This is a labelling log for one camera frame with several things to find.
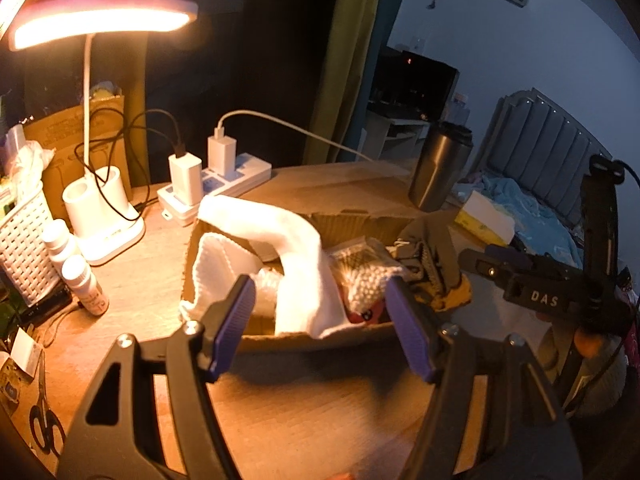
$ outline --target lamp head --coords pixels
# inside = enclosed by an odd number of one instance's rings
[[[9,48],[99,32],[168,32],[192,22],[187,0],[48,0],[21,9],[9,30]]]

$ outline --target blue blanket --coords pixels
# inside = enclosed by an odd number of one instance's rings
[[[453,195],[466,202],[476,190],[500,205],[516,222],[515,230],[527,251],[549,253],[559,262],[582,268],[582,255],[556,214],[524,193],[512,178],[483,175],[475,184],[456,184]]]

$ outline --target scissors handle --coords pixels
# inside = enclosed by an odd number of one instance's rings
[[[60,458],[60,454],[62,453],[62,450],[56,449],[56,439],[53,434],[53,429],[58,428],[58,431],[60,432],[60,440],[62,441],[63,446],[65,445],[65,440],[66,440],[65,430],[62,428],[62,424],[60,423],[60,419],[58,418],[58,416],[55,413],[53,413],[51,410],[47,410],[46,419],[47,419],[47,439],[49,441],[49,449],[57,458]]]
[[[39,436],[35,428],[36,421],[40,427]],[[29,412],[29,427],[31,428],[31,435],[36,441],[36,446],[38,446],[44,454],[48,455],[51,452],[49,446],[49,433],[47,431],[44,415],[42,415],[42,410],[38,406],[31,407],[31,411]]]

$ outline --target white cable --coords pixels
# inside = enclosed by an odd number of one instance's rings
[[[252,115],[252,116],[260,117],[260,118],[263,118],[263,119],[268,119],[270,121],[273,121],[274,123],[282,124],[282,126],[286,126],[287,128],[291,128],[292,130],[296,130],[297,132],[300,132],[301,134],[305,134],[306,136],[309,136],[309,137],[311,137],[313,139],[321,140],[322,142],[326,142],[327,144],[330,144],[331,146],[335,146],[336,148],[340,148],[341,150],[344,150],[345,152],[353,153],[354,155],[357,155],[357,156],[363,158],[364,160],[368,160],[369,162],[374,162],[374,160],[372,158],[368,157],[367,155],[364,155],[364,154],[360,153],[357,150],[352,150],[351,148],[347,148],[346,146],[343,146],[342,144],[339,144],[338,142],[333,142],[332,140],[325,139],[324,137],[321,137],[319,135],[313,134],[312,132],[308,132],[304,128],[300,128],[300,126],[296,126],[295,124],[287,123],[287,121],[283,121],[282,119],[279,119],[277,117],[270,116],[269,114],[263,114],[262,112],[254,112],[253,110],[233,110],[231,112],[227,112],[222,117],[220,117],[220,120],[218,121],[218,127],[216,128],[216,130],[218,132],[223,132],[224,131],[224,130],[222,130],[223,121],[225,121],[225,119],[228,119],[229,117],[232,117],[234,115]]]
[[[84,40],[84,73],[82,80],[82,112],[84,113],[84,174],[89,179],[89,84],[91,71],[91,44],[95,34],[87,34]]]

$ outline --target white bottle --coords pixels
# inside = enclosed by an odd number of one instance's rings
[[[62,279],[89,312],[101,316],[109,307],[109,298],[95,278],[86,260],[74,254],[62,265]]]
[[[49,222],[42,230],[42,241],[49,251],[51,263],[62,275],[62,265],[74,254],[81,254],[76,237],[72,236],[63,219]]]

